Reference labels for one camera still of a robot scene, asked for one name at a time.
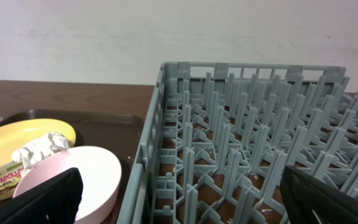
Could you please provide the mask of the grey dishwasher rack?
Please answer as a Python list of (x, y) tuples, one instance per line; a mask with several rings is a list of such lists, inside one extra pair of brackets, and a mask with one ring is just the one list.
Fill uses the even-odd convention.
[(288, 223), (285, 166), (358, 200), (358, 91), (337, 66), (165, 62), (119, 223)]

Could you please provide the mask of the white napkin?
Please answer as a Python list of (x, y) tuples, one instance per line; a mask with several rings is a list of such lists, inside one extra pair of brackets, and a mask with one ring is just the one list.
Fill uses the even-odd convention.
[(14, 162), (22, 163), (24, 170), (21, 171), (21, 177), (24, 177), (39, 162), (72, 146), (73, 143), (63, 134), (47, 132), (15, 150), (11, 157)]

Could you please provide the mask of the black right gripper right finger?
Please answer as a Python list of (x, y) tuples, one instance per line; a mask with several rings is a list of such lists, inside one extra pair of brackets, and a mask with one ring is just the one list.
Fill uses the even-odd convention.
[(297, 169), (285, 166), (280, 181), (283, 204), (290, 223), (358, 224), (358, 200)]

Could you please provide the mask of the brown serving tray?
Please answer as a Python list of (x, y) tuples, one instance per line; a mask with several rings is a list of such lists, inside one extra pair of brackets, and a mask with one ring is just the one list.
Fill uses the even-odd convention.
[(114, 153), (120, 160), (122, 177), (117, 201), (103, 223), (117, 222), (127, 183), (134, 163), (143, 121), (131, 114), (94, 111), (27, 110), (0, 121), (0, 127), (28, 119), (58, 119), (70, 124), (76, 132), (76, 146), (98, 146)]

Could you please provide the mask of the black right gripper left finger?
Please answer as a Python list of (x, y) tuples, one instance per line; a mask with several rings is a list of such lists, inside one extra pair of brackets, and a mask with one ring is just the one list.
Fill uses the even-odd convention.
[(73, 224), (82, 193), (79, 170), (69, 168), (0, 205), (0, 224)]

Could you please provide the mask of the yellow plate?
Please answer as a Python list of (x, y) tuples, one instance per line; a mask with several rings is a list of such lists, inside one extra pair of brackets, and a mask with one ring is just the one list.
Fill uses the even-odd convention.
[(76, 141), (74, 128), (57, 119), (30, 119), (1, 126), (0, 166), (12, 161), (11, 154), (15, 150), (47, 132), (58, 132), (72, 144)]

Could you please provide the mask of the pink bowl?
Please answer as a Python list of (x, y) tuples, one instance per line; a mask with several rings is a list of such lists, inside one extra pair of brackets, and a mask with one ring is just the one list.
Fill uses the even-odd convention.
[(119, 159), (101, 147), (73, 147), (42, 160), (21, 179), (14, 197), (72, 167), (79, 170), (83, 181), (75, 224), (102, 223), (116, 203), (122, 168)]

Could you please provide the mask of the yellow green snack wrapper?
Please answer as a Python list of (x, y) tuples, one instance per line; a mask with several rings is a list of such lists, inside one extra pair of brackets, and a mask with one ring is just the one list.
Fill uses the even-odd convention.
[(0, 167), (0, 200), (13, 196), (24, 170), (22, 163), (10, 162)]

